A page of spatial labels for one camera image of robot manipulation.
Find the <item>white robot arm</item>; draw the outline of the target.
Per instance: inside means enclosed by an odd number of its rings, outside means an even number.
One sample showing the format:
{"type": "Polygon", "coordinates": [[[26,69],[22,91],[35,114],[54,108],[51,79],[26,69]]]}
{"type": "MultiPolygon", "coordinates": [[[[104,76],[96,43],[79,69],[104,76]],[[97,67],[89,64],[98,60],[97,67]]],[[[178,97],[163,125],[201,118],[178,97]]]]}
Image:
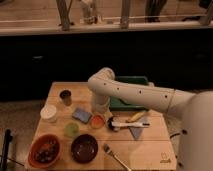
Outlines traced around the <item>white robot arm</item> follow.
{"type": "Polygon", "coordinates": [[[213,171],[213,91],[191,93],[171,88],[124,83],[104,67],[87,82],[92,108],[109,109],[109,98],[143,106],[182,120],[176,171],[213,171]]]}

